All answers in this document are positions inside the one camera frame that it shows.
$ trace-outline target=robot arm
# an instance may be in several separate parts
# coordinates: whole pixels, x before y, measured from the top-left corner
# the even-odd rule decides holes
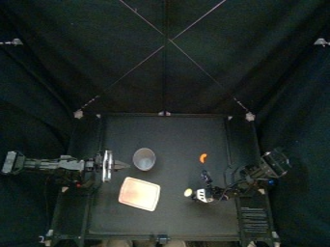
[[[19,151],[9,151],[2,174],[18,175],[22,172],[51,174],[58,176],[58,183],[63,185],[75,183],[81,186],[87,183],[86,173],[102,173],[102,182],[109,182],[113,172],[129,167],[125,162],[114,160],[112,151],[106,151],[104,156],[98,154],[89,160],[78,160],[70,155],[62,155],[59,159],[31,159]]]

